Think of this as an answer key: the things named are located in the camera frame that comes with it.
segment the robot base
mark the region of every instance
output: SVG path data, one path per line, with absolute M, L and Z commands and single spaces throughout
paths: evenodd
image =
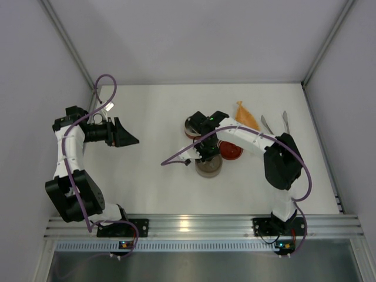
M 147 237 L 149 232 L 149 219 L 129 219 L 139 230 L 140 238 Z M 107 226 L 99 226 L 96 236 L 98 238 L 132 238 L 135 231 L 132 227 L 122 223 L 112 223 Z
M 302 217 L 295 217 L 291 222 L 284 223 L 281 220 L 276 222 L 272 215 L 272 217 L 256 217 L 252 219 L 252 222 L 256 237 L 291 236 L 292 229 L 296 236 L 303 236 L 305 231 Z

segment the white wall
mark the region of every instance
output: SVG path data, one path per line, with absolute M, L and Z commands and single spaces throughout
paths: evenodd
M 51 0 L 120 83 L 300 82 L 345 0 Z
M 0 281 L 29 281 L 53 207 L 55 118 L 89 89 L 37 0 L 0 4 Z
M 376 256 L 376 1 L 360 0 L 308 87 L 343 201 Z

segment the red lid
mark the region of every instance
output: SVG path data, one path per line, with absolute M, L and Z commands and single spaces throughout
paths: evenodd
M 225 160 L 236 160 L 241 156 L 243 149 L 232 143 L 221 141 L 219 143 L 219 151 Z

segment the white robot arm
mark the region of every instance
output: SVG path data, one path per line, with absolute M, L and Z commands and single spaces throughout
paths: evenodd
M 66 222 L 83 220 L 83 213 L 75 192 L 71 187 L 64 160 L 67 159 L 74 182 L 79 189 L 86 212 L 92 221 L 119 220 L 125 217 L 124 210 L 117 204 L 105 203 L 100 188 L 83 166 L 83 144 L 105 141 L 111 147 L 124 147 L 139 143 L 126 131 L 118 118 L 102 116 L 102 122 L 88 123 L 83 120 L 65 136 L 73 122 L 86 115 L 83 109 L 73 106 L 66 108 L 66 116 L 56 119 L 52 129 L 58 140 L 58 163 L 53 179 L 46 182 L 46 192 L 61 217 Z M 65 139 L 65 156 L 62 141 Z
M 264 160 L 266 179 L 276 188 L 274 189 L 272 216 L 284 223 L 295 218 L 297 212 L 289 192 L 292 182 L 300 176 L 301 172 L 301 165 L 295 157 L 278 146 L 275 141 L 260 136 L 260 132 L 242 125 L 225 113 L 216 112 L 207 118 L 202 113 L 197 112 L 190 118 L 189 124 L 202 136 L 213 130 L 216 131 L 216 134 L 178 155 L 179 160 L 186 162 L 186 164 L 190 163 L 189 159 L 196 159 L 201 162 L 210 160 L 213 156 L 219 154 L 216 147 L 219 140 L 230 142 L 248 150 Z M 279 137 L 267 136 L 282 141 L 300 156 L 290 135 L 284 133 Z

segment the purple cable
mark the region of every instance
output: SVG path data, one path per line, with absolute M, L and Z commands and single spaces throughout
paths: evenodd
M 256 130 L 253 130 L 253 129 L 250 129 L 248 127 L 244 127 L 244 126 L 235 126 L 235 125 L 231 125 L 231 126 L 225 126 L 225 127 L 221 127 L 219 129 L 216 129 L 216 130 L 213 130 L 212 132 L 209 132 L 207 135 L 204 135 L 203 137 L 201 137 L 199 140 L 193 142 L 192 144 L 190 144 L 189 146 L 185 147 L 184 149 L 180 150 L 179 152 L 177 152 L 175 155 L 169 157 L 167 160 L 164 160 L 160 165 L 161 166 L 165 166 L 165 165 L 168 165 L 168 164 L 171 164 L 171 163 L 185 163 L 183 161 L 179 161 L 179 160 L 174 160 L 171 162 L 171 160 L 173 160 L 175 157 L 178 157 L 178 155 L 180 155 L 181 153 L 184 153 L 185 151 L 191 149 L 193 146 L 201 143 L 202 141 L 204 141 L 206 138 L 210 137 L 211 135 L 219 132 L 219 131 L 222 131 L 222 130 L 227 130 L 227 129 L 241 129 L 241 130 L 245 130 L 245 131 L 248 131 L 250 133 L 253 133 L 255 135 L 258 135 L 260 132 L 256 131 Z M 274 141 L 276 142 L 277 144 L 279 144 L 280 146 L 282 146 L 283 148 L 285 148 L 287 151 L 289 151 L 297 160 L 298 162 L 302 165 L 303 169 L 305 170 L 305 173 L 307 174 L 307 178 L 308 178 L 308 190 L 306 192 L 306 194 L 300 198 L 300 199 L 294 199 L 293 198 L 293 201 L 294 202 L 301 202 L 301 201 L 304 201 L 306 198 L 308 198 L 308 196 L 311 194 L 311 191 L 312 191 L 312 177 L 311 177 L 311 173 L 310 171 L 308 170 L 306 164 L 304 163 L 304 161 L 301 159 L 301 157 L 296 153 L 294 152 L 293 150 L 290 149 L 290 147 L 288 147 L 287 145 L 285 145 L 284 143 L 282 143 L 281 141 L 277 140 L 276 138 L 274 137 L 271 137 L 271 136 L 268 136 L 268 135 L 265 135 L 264 133 L 260 133 L 260 136 L 263 137 L 263 138 L 266 138 L 268 140 L 271 140 L 271 141 Z
M 94 88 L 94 94 L 95 94 L 95 97 L 96 97 L 96 99 L 98 100 L 98 102 L 100 103 L 100 104 L 102 104 L 103 103 L 103 101 L 100 99 L 100 97 L 99 97 L 99 95 L 98 95 L 98 92 L 97 92 L 97 88 L 95 87 Z
M 115 93 L 116 93 L 116 90 L 117 90 L 117 88 L 118 88 L 118 85 L 117 85 L 117 83 L 116 83 L 115 78 L 114 78 L 112 75 L 104 74 L 104 75 L 99 76 L 99 77 L 97 78 L 96 82 L 95 82 L 95 85 L 94 85 L 95 92 L 96 92 L 96 90 L 97 90 L 97 88 L 98 88 L 98 82 L 100 81 L 101 78 L 103 78 L 103 77 L 105 77 L 105 76 L 107 76 L 107 77 L 109 77 L 109 78 L 111 78 L 111 79 L 113 80 L 113 92 L 112 92 L 112 95 L 111 95 L 110 99 L 108 99 L 108 101 L 107 101 L 106 103 L 104 103 L 102 106 L 100 106 L 99 108 L 95 109 L 94 111 L 92 111 L 92 112 L 86 114 L 85 116 L 82 116 L 80 119 L 78 119 L 78 120 L 76 120 L 75 122 L 73 122 L 73 123 L 71 124 L 71 126 L 67 129 L 67 131 L 64 133 L 64 138 L 63 138 L 63 140 L 62 140 L 62 146 L 61 146 L 61 148 L 62 148 L 62 154 L 63 154 L 64 157 L 66 157 L 66 150 L 65 150 L 65 140 L 66 140 L 66 138 L 65 138 L 65 137 L 67 137 L 67 135 L 69 134 L 69 132 L 70 132 L 70 131 L 71 131 L 76 125 L 78 125 L 81 121 L 87 119 L 88 117 L 90 117 L 90 116 L 94 115 L 95 113 L 98 113 L 100 110 L 102 110 L 102 109 L 103 109 L 105 106 L 107 106 L 107 105 L 111 102 L 111 100 L 115 97 Z M 85 205 L 84 205 L 84 203 L 83 203 L 83 201 L 82 201 L 82 199 L 81 199 L 81 196 L 80 196 L 80 194 L 79 194 L 79 192 L 78 192 L 78 189 L 77 189 L 77 187 L 76 187 L 76 184 L 75 184 L 75 181 L 74 181 L 74 179 L 73 179 L 72 172 L 71 172 L 71 169 L 70 169 L 70 167 L 69 167 L 69 163 L 68 163 L 67 158 L 64 159 L 64 164 L 65 164 L 65 167 L 66 167 L 66 171 L 67 171 L 67 173 L 68 173 L 68 178 L 69 178 L 69 181 L 70 181 L 70 185 L 72 186 L 73 190 L 75 191 L 75 194 L 76 194 L 76 197 L 77 197 L 77 201 L 78 201 L 78 203 L 79 203 L 79 205 L 80 205 L 80 208 L 81 208 L 81 210 L 82 210 L 83 218 L 85 219 L 85 222 L 86 222 L 86 225 L 87 225 L 87 227 L 88 227 L 88 230 L 89 230 L 89 232 L 91 233 L 92 230 L 93 230 L 93 226 L 90 226 L 90 221 L 89 221 L 89 218 L 88 218 L 88 213 L 86 212 Z
M 108 75 L 108 74 L 104 74 L 104 75 L 100 75 L 96 82 L 95 82 L 95 85 L 94 85 L 94 89 L 95 89 L 95 93 L 96 93 L 96 90 L 98 88 L 98 83 L 100 81 L 100 79 L 104 78 L 105 76 L 109 77 L 112 79 L 113 81 L 113 92 L 112 92 L 112 95 L 111 97 L 107 100 L 106 103 L 104 103 L 102 106 L 100 106 L 99 108 L 93 110 L 92 112 L 86 114 L 85 116 L 81 117 L 80 119 L 76 120 L 75 122 L 73 122 L 73 124 L 67 129 L 67 131 L 64 133 L 64 138 L 62 140 L 62 154 L 64 157 L 66 157 L 66 150 L 65 150 L 65 140 L 67 137 L 67 135 L 69 134 L 69 132 L 72 130 L 73 127 L 75 127 L 76 125 L 78 125 L 81 121 L 87 119 L 88 117 L 94 115 L 95 113 L 98 113 L 100 110 L 102 110 L 105 106 L 107 106 L 111 100 L 115 97 L 115 93 L 116 93 L 116 90 L 118 88 L 118 85 L 116 83 L 116 80 L 115 78 L 112 76 L 112 75 Z M 71 172 L 71 169 L 69 167 L 69 163 L 68 163 L 68 160 L 67 158 L 64 159 L 64 164 L 65 164 L 65 167 L 66 167 L 66 171 L 68 173 L 68 178 L 69 178 L 69 181 L 70 181 L 70 185 L 72 186 L 75 194 L 76 194 L 76 197 L 77 197 L 77 201 L 80 205 L 80 208 L 82 210 L 82 214 L 83 214 L 83 218 L 85 219 L 85 222 L 86 222 L 86 226 L 88 227 L 88 230 L 89 232 L 91 233 L 93 231 L 93 228 L 95 225 L 99 224 L 100 222 L 102 221 L 97 221 L 95 223 L 93 223 L 92 225 L 90 225 L 90 221 L 89 221 L 89 217 L 88 217 L 88 213 L 86 212 L 86 209 L 85 209 L 85 205 L 81 199 L 81 196 L 80 196 L 80 193 L 76 187 L 76 183 L 73 179 L 73 176 L 72 176 L 72 172 Z M 129 253 L 127 253 L 127 255 L 125 255 L 125 257 L 127 257 L 135 248 L 135 245 L 137 244 L 138 242 L 138 239 L 139 239 L 139 231 L 137 229 L 137 227 L 131 223 L 131 222 L 128 222 L 128 221 L 124 221 L 124 220 L 107 220 L 106 222 L 108 223 L 125 223 L 125 224 L 128 224 L 128 225 L 131 225 L 133 227 L 133 229 L 136 231 L 136 239 L 135 239 L 135 243 L 133 245 L 133 248 L 131 249 L 131 251 Z

